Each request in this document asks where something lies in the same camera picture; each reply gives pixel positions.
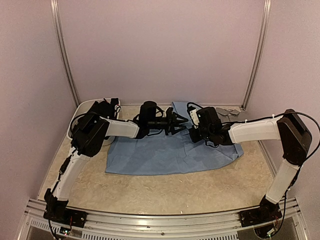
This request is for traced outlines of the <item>light blue long sleeve shirt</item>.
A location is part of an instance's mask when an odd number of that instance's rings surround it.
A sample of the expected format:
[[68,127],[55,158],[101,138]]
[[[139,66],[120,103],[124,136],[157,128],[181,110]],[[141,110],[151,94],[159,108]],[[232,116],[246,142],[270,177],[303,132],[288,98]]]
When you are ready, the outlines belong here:
[[206,146],[193,143],[188,130],[165,135],[151,130],[142,139],[116,137],[107,154],[108,174],[157,176],[223,168],[244,155],[240,144]]

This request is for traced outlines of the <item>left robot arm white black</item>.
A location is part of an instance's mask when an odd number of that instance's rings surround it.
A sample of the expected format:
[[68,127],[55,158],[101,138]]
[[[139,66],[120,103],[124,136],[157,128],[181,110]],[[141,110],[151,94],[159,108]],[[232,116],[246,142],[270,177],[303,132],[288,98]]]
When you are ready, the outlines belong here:
[[151,130],[175,135],[186,129],[188,122],[172,107],[162,110],[154,101],[146,101],[139,114],[132,120],[117,118],[118,111],[112,115],[101,109],[99,102],[70,123],[71,148],[68,157],[61,165],[56,182],[44,194],[46,202],[43,217],[49,223],[56,222],[70,227],[84,227],[87,213],[67,208],[71,189],[87,162],[97,155],[108,137],[143,139],[151,136]]

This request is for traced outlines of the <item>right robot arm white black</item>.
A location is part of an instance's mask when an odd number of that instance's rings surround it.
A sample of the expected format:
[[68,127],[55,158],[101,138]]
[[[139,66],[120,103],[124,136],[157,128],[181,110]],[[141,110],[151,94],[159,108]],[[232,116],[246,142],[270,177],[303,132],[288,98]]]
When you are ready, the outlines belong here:
[[201,140],[207,146],[231,146],[252,141],[280,141],[283,160],[259,206],[239,212],[242,227],[259,225],[284,217],[279,202],[298,178],[300,168],[309,158],[312,134],[300,113],[287,109],[284,113],[254,120],[222,122],[214,107],[196,108],[187,104],[192,121],[189,135],[193,143]]

